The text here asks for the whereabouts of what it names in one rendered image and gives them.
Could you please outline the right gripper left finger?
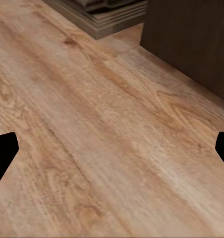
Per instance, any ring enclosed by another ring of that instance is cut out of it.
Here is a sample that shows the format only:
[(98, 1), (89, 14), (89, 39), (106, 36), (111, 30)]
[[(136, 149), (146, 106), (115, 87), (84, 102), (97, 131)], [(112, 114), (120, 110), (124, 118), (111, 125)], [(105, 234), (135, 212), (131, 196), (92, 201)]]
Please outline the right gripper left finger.
[(19, 151), (15, 132), (0, 135), (0, 180)]

